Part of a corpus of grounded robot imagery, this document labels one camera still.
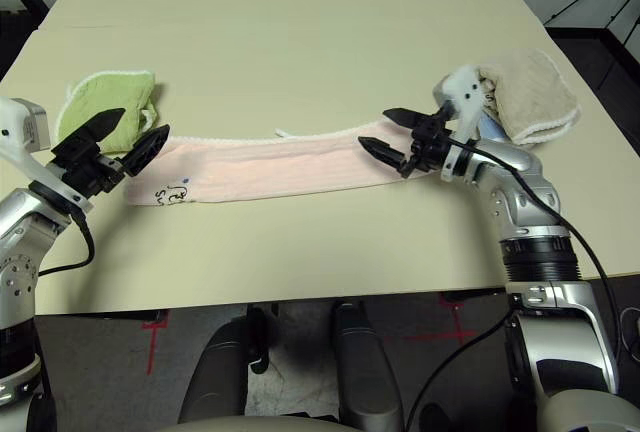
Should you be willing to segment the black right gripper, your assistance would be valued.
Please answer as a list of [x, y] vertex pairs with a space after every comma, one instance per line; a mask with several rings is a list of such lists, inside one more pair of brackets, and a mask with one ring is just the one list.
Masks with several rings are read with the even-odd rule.
[[409, 177], [415, 170], [429, 172], [443, 168], [451, 149], [449, 137], [452, 131], [446, 128], [446, 123], [453, 118], [452, 106], [441, 106], [431, 115], [396, 107], [385, 110], [383, 115], [396, 125], [411, 130], [410, 156], [405, 160], [405, 155], [388, 143], [375, 137], [359, 136], [359, 144], [372, 157], [388, 166], [400, 166], [402, 177]]

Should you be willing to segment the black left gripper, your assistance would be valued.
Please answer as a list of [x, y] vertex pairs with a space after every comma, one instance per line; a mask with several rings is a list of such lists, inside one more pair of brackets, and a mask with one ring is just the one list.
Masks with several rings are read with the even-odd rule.
[[124, 113], [124, 108], [99, 112], [52, 149], [53, 163], [62, 172], [62, 182], [81, 196], [93, 197], [112, 191], [124, 179], [124, 170], [130, 177], [137, 176], [164, 147], [169, 125], [143, 134], [122, 157], [122, 164], [103, 155], [97, 143], [115, 130]]

